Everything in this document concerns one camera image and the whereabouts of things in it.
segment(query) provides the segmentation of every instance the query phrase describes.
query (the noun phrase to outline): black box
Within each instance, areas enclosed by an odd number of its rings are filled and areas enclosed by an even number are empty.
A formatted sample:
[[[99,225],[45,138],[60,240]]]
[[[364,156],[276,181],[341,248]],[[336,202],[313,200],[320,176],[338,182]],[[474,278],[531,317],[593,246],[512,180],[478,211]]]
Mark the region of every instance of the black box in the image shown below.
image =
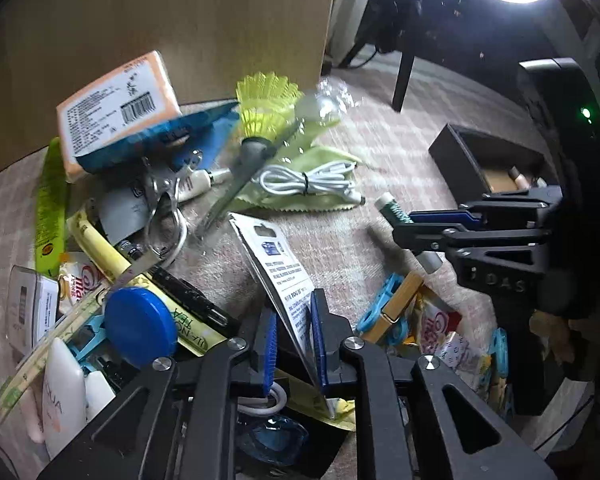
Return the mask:
[[[485,172],[506,175],[513,166],[527,178],[542,177],[547,184],[558,184],[542,153],[464,126],[447,124],[429,154],[458,204],[480,200],[483,193],[497,190]]]

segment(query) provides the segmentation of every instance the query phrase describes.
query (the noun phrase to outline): orange package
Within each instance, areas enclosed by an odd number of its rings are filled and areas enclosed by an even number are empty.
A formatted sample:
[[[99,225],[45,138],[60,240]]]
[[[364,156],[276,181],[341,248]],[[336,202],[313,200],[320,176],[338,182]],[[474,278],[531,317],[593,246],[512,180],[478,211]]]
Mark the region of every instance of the orange package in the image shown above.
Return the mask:
[[[181,115],[155,50],[96,79],[56,110],[67,182],[86,173],[77,156]]]

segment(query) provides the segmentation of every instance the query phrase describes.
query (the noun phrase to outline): blue lid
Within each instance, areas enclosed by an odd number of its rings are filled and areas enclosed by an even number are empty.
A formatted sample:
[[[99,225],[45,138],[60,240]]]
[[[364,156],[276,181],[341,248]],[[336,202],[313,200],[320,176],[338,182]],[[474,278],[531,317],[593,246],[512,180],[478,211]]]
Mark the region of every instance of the blue lid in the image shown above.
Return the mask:
[[[150,290],[130,286],[113,292],[104,319],[107,338],[136,368],[175,352],[176,323],[162,300]]]

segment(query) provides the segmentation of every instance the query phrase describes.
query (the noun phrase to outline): barcode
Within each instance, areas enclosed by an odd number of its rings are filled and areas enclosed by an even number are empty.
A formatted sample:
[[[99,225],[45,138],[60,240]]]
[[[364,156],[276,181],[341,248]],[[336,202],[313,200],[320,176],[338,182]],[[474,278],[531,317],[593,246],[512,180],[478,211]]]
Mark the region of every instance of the barcode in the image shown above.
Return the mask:
[[[20,301],[18,302],[18,321],[21,325],[24,325],[24,309],[27,306],[27,287],[20,287]]]
[[[154,100],[151,99],[151,94],[149,94],[149,92],[142,94],[140,97],[137,97],[133,101],[129,101],[127,104],[120,107],[122,118],[125,120],[126,124],[129,124],[138,117],[142,117],[154,110]]]

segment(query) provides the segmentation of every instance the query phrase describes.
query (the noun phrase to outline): white cord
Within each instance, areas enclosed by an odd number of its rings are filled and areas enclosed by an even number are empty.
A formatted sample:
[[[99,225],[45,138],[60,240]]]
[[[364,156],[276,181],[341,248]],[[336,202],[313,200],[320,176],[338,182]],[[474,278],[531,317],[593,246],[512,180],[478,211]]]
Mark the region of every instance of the white cord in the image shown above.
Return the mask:
[[[355,167],[356,163],[350,160],[334,160],[303,173],[270,164],[262,168],[251,181],[275,196],[330,193],[343,197],[347,202],[362,205],[365,197],[356,191],[356,184],[352,180],[344,177]]]
[[[256,408],[263,404],[267,404],[269,399],[258,399],[256,397],[238,397],[238,411],[245,415],[251,416],[271,416],[285,407],[286,405],[286,391],[278,383],[271,385],[269,395],[276,399],[274,406],[270,408]]]

